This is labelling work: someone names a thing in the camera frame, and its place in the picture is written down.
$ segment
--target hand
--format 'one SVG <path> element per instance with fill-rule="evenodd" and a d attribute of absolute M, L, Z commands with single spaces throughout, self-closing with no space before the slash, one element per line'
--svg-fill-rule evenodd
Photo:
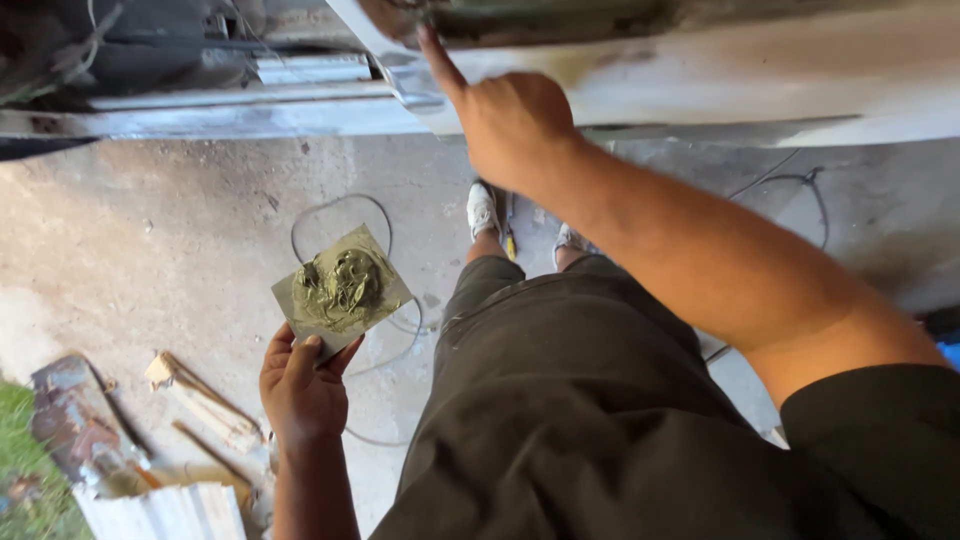
<path fill-rule="evenodd" d="M 282 452 L 299 452 L 343 434 L 347 426 L 343 374 L 363 338 L 353 340 L 319 369 L 314 369 L 319 336 L 291 347 L 294 331 L 283 323 L 270 340 L 260 371 L 260 400 Z"/>
<path fill-rule="evenodd" d="M 560 85 L 540 73 L 508 73 L 470 85 L 421 25 L 420 49 L 434 79 L 457 110 L 470 162 L 488 182 L 525 193 L 525 181 L 569 142 L 582 144 Z"/>

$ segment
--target white corrugated sheet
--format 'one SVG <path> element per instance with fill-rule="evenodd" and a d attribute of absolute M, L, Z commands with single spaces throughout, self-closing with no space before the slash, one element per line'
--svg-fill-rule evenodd
<path fill-rule="evenodd" d="M 246 540 L 232 486 L 199 482 L 77 503 L 97 540 Z"/>

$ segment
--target dark shorts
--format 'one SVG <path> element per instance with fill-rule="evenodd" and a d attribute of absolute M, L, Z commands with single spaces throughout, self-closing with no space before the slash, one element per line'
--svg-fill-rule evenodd
<path fill-rule="evenodd" d="M 629 272 L 609 258 L 602 255 L 585 255 L 571 262 L 563 273 L 613 278 L 623 282 L 624 297 L 629 297 L 631 306 L 640 310 L 648 319 L 680 342 L 685 349 L 697 357 L 700 356 L 700 341 L 693 329 L 647 292 Z M 460 273 L 453 296 L 446 304 L 441 339 L 451 321 L 476 311 L 491 296 L 506 287 L 519 285 L 526 280 L 526 277 L 526 273 L 518 264 L 503 257 L 483 256 L 471 261 Z M 445 357 L 435 356 L 434 380 L 441 372 L 445 361 Z"/>

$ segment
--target blue object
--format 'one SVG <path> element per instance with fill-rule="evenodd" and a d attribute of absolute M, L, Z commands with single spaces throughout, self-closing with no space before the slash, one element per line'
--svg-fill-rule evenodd
<path fill-rule="evenodd" d="M 937 349 L 947 358 L 953 369 L 960 371 L 960 343 L 937 343 Z"/>

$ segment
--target person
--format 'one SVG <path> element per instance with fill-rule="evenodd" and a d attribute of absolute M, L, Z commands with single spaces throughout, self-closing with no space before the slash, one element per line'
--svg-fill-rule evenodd
<path fill-rule="evenodd" d="M 589 144 L 549 78 L 469 84 L 428 28 L 420 45 L 476 171 L 568 226 L 560 272 L 525 281 L 470 188 L 474 243 L 372 538 L 960 537 L 960 375 L 908 316 L 794 234 Z M 689 325 L 747 358 L 790 450 L 737 413 Z M 319 340 L 292 341 L 260 382 L 275 538 L 357 538 L 341 375 L 359 342 L 314 371 Z"/>

